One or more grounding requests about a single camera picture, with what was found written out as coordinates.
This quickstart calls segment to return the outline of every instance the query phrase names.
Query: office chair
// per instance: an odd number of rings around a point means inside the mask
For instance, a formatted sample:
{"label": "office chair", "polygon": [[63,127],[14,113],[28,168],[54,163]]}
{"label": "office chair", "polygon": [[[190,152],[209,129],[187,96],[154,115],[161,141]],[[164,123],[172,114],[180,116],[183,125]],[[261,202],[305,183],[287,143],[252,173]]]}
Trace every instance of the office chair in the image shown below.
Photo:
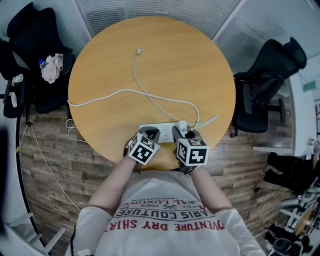
{"label": "office chair", "polygon": [[269,105],[271,98],[284,84],[284,80],[304,69],[307,56],[294,38],[285,45],[268,40],[260,50],[254,64],[247,72],[234,75],[235,109],[232,117],[234,133],[264,133],[268,130],[268,111],[280,112],[281,123],[286,122],[285,106]]}
{"label": "office chair", "polygon": [[[29,3],[10,21],[7,36],[11,49],[26,63],[34,78],[35,111],[48,113],[66,105],[69,78],[76,59],[73,50],[60,40],[55,11],[52,8],[39,11],[33,2]],[[58,79],[49,84],[41,76],[38,61],[55,54],[63,54],[63,69]]]}
{"label": "office chair", "polygon": [[[5,93],[3,95],[3,115],[6,118],[18,118],[21,116],[26,106],[25,111],[25,123],[28,123],[29,109],[31,103],[32,94],[32,78],[30,70],[21,66],[18,66],[14,54],[11,51],[7,41],[0,39],[0,56],[3,61],[0,61],[0,73],[7,85]],[[23,81],[16,86],[12,85],[13,77],[23,75]],[[13,107],[10,93],[14,92],[17,98],[17,106]]]}

